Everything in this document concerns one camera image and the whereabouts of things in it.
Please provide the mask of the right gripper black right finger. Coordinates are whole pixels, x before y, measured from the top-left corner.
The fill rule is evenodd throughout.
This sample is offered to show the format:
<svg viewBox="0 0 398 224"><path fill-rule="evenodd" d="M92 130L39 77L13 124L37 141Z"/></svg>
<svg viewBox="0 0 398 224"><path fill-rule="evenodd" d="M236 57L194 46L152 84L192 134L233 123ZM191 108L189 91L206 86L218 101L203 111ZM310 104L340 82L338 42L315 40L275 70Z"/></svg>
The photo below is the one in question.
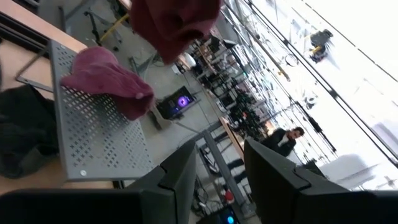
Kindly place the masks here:
<svg viewBox="0 0 398 224"><path fill-rule="evenodd" d="M249 139L245 170L262 224L372 224L373 196L352 192Z"/></svg>

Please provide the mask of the black table edge rail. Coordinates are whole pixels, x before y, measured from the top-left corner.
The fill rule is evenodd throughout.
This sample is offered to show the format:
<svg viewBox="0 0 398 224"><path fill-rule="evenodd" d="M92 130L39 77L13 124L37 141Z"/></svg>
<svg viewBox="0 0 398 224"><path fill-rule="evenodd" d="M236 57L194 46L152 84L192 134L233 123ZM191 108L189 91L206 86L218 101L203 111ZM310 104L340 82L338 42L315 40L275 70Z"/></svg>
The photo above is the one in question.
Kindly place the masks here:
<svg viewBox="0 0 398 224"><path fill-rule="evenodd" d="M0 12L0 45L5 40L34 53L46 50L49 42L48 37Z"/></svg>

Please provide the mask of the person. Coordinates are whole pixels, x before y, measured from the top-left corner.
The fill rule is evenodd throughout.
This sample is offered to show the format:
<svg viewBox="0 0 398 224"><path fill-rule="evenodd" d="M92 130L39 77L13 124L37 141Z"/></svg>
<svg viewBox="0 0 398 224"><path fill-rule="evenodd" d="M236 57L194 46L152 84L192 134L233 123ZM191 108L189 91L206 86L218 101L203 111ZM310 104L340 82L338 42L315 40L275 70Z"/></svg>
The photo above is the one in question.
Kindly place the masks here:
<svg viewBox="0 0 398 224"><path fill-rule="evenodd" d="M296 139L302 137L305 131L301 127L290 130L277 128L269 137L261 141L265 147L273 150L281 156L287 157L296 145Z"/></svg>

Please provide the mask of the dark grey baseball cap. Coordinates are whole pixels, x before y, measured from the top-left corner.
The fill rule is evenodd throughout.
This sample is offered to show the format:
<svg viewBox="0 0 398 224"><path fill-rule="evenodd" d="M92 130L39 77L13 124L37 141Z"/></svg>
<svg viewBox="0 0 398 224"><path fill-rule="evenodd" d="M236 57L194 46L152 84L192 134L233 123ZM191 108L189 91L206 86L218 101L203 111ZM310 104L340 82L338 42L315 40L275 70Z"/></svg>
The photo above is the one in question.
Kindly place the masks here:
<svg viewBox="0 0 398 224"><path fill-rule="evenodd" d="M0 92L0 175L20 179L58 154L54 101L32 85Z"/></svg>

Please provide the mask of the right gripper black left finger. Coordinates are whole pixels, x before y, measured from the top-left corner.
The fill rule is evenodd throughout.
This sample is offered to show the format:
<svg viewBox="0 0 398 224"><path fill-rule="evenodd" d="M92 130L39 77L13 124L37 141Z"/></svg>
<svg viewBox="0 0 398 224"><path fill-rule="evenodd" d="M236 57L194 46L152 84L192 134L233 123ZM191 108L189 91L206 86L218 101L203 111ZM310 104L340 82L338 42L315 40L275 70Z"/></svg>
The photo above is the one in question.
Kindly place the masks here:
<svg viewBox="0 0 398 224"><path fill-rule="evenodd" d="M197 145L189 140L127 187L132 224L188 224L196 179Z"/></svg>

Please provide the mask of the grey perforated metal shelf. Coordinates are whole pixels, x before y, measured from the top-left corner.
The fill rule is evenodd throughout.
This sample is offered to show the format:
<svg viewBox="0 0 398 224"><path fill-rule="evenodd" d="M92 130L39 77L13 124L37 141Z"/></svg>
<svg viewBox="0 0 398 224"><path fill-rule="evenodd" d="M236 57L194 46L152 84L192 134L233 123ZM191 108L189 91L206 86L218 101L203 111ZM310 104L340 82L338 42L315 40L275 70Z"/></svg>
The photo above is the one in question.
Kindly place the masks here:
<svg viewBox="0 0 398 224"><path fill-rule="evenodd" d="M109 95L90 95L60 85L76 53L50 40L29 65L49 55L52 86L17 80L53 93L60 158L70 181L134 180L154 168L138 120L120 114Z"/></svg>

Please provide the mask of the grey table leg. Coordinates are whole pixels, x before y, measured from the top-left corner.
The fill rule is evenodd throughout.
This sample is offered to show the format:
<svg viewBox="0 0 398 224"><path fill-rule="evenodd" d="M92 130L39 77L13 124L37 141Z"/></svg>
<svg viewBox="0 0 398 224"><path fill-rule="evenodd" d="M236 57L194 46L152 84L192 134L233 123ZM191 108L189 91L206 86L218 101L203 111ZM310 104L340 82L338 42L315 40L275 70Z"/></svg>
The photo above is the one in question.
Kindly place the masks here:
<svg viewBox="0 0 398 224"><path fill-rule="evenodd" d="M206 141L206 145L208 146L210 152L213 155L213 158L215 159L215 162L217 163L221 175L224 177L226 185L229 187L231 190L233 196L234 196L234 201L237 207L239 207L241 213L243 216L245 216L246 212L249 211L247 208L247 205L245 204L245 199L237 186L237 183L234 180L233 175L231 174L230 169L227 166L227 163L223 159L223 156L218 149L218 146L216 144L216 141L213 139L212 135L208 130L204 130L202 132L203 138Z"/></svg>

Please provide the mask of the maroon baseball cap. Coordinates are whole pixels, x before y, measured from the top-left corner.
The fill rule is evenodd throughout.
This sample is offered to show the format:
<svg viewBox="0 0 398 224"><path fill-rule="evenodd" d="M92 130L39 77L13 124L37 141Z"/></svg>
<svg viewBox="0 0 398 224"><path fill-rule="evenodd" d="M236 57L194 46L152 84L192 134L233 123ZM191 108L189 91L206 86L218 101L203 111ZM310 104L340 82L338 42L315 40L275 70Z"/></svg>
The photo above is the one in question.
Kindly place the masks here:
<svg viewBox="0 0 398 224"><path fill-rule="evenodd" d="M77 53L71 74L63 77L60 84L92 95L109 94L117 110L132 121L145 115L155 100L149 84L100 46Z"/></svg>
<svg viewBox="0 0 398 224"><path fill-rule="evenodd" d="M170 64L196 39L210 33L221 0L131 0L130 25Z"/></svg>

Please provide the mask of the black device blue light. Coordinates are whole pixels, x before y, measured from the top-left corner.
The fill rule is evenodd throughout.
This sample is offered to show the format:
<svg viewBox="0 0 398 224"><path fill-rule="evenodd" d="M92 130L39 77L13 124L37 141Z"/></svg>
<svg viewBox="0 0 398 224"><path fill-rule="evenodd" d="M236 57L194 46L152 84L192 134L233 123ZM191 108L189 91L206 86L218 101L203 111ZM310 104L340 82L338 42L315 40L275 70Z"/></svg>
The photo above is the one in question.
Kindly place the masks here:
<svg viewBox="0 0 398 224"><path fill-rule="evenodd" d="M240 224L240 222L231 207L224 207L201 218L196 224Z"/></svg>

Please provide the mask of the computer with purple fan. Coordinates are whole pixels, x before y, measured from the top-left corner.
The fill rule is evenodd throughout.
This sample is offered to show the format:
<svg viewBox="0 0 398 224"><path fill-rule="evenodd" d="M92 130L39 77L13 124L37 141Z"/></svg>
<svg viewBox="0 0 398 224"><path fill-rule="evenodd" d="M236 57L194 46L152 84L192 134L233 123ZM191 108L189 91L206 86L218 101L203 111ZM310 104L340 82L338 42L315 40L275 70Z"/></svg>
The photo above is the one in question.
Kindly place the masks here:
<svg viewBox="0 0 398 224"><path fill-rule="evenodd" d="M156 108L164 119L174 119L195 103L195 98L186 86L160 100Z"/></svg>

